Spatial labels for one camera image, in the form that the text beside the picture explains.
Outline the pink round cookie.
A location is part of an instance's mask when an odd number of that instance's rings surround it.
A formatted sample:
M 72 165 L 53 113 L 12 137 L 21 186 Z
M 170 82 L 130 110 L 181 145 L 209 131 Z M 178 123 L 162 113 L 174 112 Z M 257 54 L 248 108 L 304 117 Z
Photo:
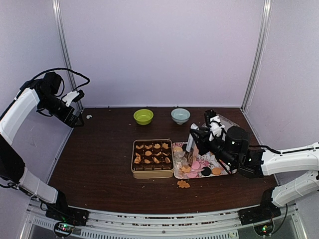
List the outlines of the pink round cookie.
M 197 170 L 197 169 L 200 169 L 200 168 L 201 168 L 201 165 L 200 165 L 200 163 L 199 163 L 198 161 L 194 161 L 193 164 L 192 164 L 192 166 L 191 166 L 191 168 L 192 168 L 193 170 Z

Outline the metal serving tongs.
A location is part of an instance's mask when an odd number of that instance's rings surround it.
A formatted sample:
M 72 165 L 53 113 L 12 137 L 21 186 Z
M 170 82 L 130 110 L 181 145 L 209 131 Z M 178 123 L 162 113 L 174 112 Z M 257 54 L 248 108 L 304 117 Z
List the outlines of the metal serving tongs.
M 193 152 L 196 145 L 197 140 L 197 131 L 199 130 L 199 127 L 196 124 L 192 124 L 190 126 L 189 136 L 187 140 L 187 144 L 184 147 L 184 158 L 187 160 L 187 163 L 189 166 L 193 164 Z

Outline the gold cookie tin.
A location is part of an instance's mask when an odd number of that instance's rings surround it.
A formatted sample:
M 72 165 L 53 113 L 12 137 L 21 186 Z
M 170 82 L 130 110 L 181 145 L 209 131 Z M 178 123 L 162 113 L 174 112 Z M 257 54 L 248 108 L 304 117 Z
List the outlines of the gold cookie tin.
M 136 145 L 144 145 L 136 150 Z M 173 176 L 173 149 L 170 139 L 142 139 L 133 142 L 131 171 L 136 179 L 162 179 Z

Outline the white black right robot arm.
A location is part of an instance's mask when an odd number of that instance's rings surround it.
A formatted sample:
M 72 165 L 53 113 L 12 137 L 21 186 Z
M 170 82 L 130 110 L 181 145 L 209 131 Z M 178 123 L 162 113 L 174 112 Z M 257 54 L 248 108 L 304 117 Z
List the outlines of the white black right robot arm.
M 265 145 L 250 145 L 248 133 L 232 126 L 224 130 L 192 124 L 186 152 L 197 147 L 199 155 L 211 152 L 227 174 L 237 172 L 247 178 L 261 178 L 282 172 L 304 171 L 295 180 L 263 193 L 260 205 L 239 210 L 242 225 L 271 220 L 281 215 L 280 208 L 319 189 L 319 144 L 274 150 Z

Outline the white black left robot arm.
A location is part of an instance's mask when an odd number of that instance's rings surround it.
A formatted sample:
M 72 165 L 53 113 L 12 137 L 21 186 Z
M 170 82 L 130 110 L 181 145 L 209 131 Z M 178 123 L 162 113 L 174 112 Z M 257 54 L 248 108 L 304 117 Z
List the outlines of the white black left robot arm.
M 18 94 L 0 117 L 0 176 L 8 181 L 7 187 L 17 188 L 29 196 L 35 196 L 48 206 L 48 210 L 61 221 L 67 221 L 72 211 L 64 193 L 49 186 L 35 176 L 24 160 L 14 149 L 28 126 L 32 111 L 45 116 L 56 117 L 70 128 L 83 126 L 81 113 L 75 112 L 72 103 L 84 97 L 81 87 L 88 85 L 90 79 L 76 71 L 66 69 L 83 79 L 85 83 L 65 93 L 62 77 L 57 73 L 61 68 L 45 70 L 26 81 Z

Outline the black sandwich cookie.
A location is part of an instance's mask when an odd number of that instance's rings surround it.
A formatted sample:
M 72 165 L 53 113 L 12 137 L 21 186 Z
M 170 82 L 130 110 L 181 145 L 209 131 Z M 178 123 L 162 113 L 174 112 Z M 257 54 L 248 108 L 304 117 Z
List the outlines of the black sandwich cookie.
M 210 176 L 212 173 L 211 169 L 209 167 L 203 167 L 201 174 L 205 177 Z

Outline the floral cookie tray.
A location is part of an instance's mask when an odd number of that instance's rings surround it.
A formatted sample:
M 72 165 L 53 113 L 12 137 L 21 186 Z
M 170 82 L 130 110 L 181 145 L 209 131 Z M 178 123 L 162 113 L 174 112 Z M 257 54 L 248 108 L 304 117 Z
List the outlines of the floral cookie tray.
M 215 158 L 211 152 L 201 156 L 198 153 L 197 146 L 194 147 L 192 153 L 192 164 L 189 165 L 187 159 L 184 157 L 185 150 L 183 146 L 186 142 L 175 142 L 172 144 L 173 149 L 173 164 L 174 164 L 174 177 L 176 179 L 198 179 L 215 176 L 229 175 L 226 170 L 230 172 L 229 166 Z

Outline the round patterned biscuit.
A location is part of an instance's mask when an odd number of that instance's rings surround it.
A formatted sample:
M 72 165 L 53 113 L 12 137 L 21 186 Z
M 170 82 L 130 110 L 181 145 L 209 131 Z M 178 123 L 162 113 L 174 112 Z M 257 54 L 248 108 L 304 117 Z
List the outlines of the round patterned biscuit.
M 176 147 L 173 148 L 173 151 L 174 151 L 174 153 L 176 153 L 176 152 L 183 152 L 183 149 L 182 149 L 182 147 L 180 147 L 180 146 L 176 146 Z

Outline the light blue striped bowl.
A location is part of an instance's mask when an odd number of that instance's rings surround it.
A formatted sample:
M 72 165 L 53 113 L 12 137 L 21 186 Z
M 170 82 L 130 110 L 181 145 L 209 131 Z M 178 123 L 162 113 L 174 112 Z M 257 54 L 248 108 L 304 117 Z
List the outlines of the light blue striped bowl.
M 191 113 L 183 108 L 176 108 L 171 111 L 171 118 L 177 124 L 184 124 L 190 119 Z

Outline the brown tree cookie on table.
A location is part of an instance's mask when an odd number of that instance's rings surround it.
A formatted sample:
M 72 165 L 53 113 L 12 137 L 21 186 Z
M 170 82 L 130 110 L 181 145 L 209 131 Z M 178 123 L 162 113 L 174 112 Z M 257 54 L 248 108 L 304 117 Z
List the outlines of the brown tree cookie on table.
M 179 180 L 179 181 L 177 182 L 177 185 L 178 185 L 179 188 L 190 188 L 190 184 L 187 183 L 187 182 L 184 181 L 184 180 Z

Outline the green bowl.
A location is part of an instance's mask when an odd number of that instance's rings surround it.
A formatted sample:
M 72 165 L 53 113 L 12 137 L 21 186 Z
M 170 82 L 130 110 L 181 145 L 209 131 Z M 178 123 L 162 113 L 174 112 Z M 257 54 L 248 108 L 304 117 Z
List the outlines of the green bowl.
M 148 109 L 140 109 L 134 112 L 133 117 L 137 124 L 147 125 L 152 122 L 154 113 Z

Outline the aluminium front rail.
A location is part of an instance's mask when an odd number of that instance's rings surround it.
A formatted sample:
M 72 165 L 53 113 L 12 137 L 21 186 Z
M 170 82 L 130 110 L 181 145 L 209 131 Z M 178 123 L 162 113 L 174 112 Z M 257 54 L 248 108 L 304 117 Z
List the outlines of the aluminium front rail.
M 73 227 L 69 239 L 259 239 L 257 230 L 274 224 L 272 239 L 307 239 L 296 204 L 282 215 L 242 224 L 238 209 L 188 214 L 129 214 L 89 210 L 87 224 Z

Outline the aluminium corner post left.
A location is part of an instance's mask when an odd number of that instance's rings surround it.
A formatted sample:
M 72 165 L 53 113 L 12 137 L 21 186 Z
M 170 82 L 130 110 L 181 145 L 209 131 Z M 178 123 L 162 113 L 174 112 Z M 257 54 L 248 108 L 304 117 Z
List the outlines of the aluminium corner post left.
M 64 66 L 68 69 L 72 69 L 70 58 L 69 58 L 69 53 L 67 49 L 67 43 L 66 43 L 66 38 L 65 38 L 65 32 L 63 28 L 63 21 L 62 21 L 62 14 L 61 14 L 61 8 L 60 8 L 60 1 L 59 0 L 52 0 L 52 6 L 53 6 L 53 13 L 56 21 L 56 26 L 58 30 L 58 35 L 59 35 L 59 40 L 60 40 L 60 46 L 62 49 L 62 55 L 63 55 L 63 60 L 64 60 Z M 68 80 L 71 86 L 71 89 L 75 89 L 76 83 L 75 79 L 73 76 L 73 73 L 68 72 L 67 73 Z M 79 110 L 83 110 L 83 105 L 81 103 L 81 100 L 76 103 L 77 108 Z

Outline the aluminium corner post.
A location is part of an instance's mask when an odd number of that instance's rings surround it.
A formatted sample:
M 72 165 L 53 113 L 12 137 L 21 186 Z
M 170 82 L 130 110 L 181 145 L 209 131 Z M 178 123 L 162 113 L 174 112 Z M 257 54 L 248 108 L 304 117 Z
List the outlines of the aluminium corner post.
M 261 60 L 262 60 L 263 52 L 264 52 L 265 47 L 266 47 L 267 38 L 268 38 L 272 5 L 273 5 L 272 0 L 265 0 L 264 1 L 261 24 L 260 24 L 260 31 L 259 31 L 259 37 L 258 37 L 258 41 L 257 41 L 257 47 L 256 47 L 256 51 L 255 51 L 254 61 L 253 61 L 246 93 L 244 96 L 244 100 L 243 100 L 243 103 L 241 106 L 241 110 L 245 114 L 248 112 L 248 107 L 251 104 L 253 94 L 255 91 L 255 87 L 257 84 L 257 80 L 259 77 L 259 72 L 260 72 L 260 68 L 261 68 Z
M 69 53 L 67 49 L 67 43 L 66 43 L 66 38 L 65 38 L 65 32 L 63 28 L 63 21 L 62 21 L 62 14 L 61 14 L 61 8 L 60 8 L 60 1 L 59 0 L 52 0 L 52 6 L 53 6 L 53 13 L 56 21 L 56 26 L 58 30 L 58 35 L 59 35 L 59 40 L 60 40 L 60 46 L 62 49 L 62 55 L 63 55 L 63 60 L 64 60 L 64 66 L 68 69 L 72 69 L 70 58 L 69 58 Z M 76 83 L 75 79 L 73 76 L 73 73 L 68 72 L 67 73 L 68 80 L 71 86 L 71 89 L 75 89 Z M 81 100 L 76 103 L 77 108 L 79 110 L 83 110 L 83 105 L 81 103 Z

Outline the aluminium corner post right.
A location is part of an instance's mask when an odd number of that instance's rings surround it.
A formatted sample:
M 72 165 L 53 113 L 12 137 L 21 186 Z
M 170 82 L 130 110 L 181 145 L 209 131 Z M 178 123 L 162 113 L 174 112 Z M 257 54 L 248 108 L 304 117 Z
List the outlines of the aluminium corner post right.
M 251 104 L 253 94 L 255 91 L 255 87 L 257 84 L 257 80 L 259 77 L 259 72 L 260 72 L 260 68 L 261 68 L 261 60 L 262 60 L 263 52 L 264 52 L 265 47 L 266 47 L 267 38 L 268 38 L 272 5 L 273 5 L 272 0 L 265 0 L 264 1 L 261 24 L 260 24 L 260 31 L 259 31 L 259 37 L 258 37 L 258 41 L 257 41 L 257 47 L 256 47 L 256 51 L 255 51 L 254 61 L 253 61 L 246 93 L 244 96 L 244 100 L 243 100 L 243 103 L 241 106 L 241 110 L 245 114 L 248 112 L 248 107 Z

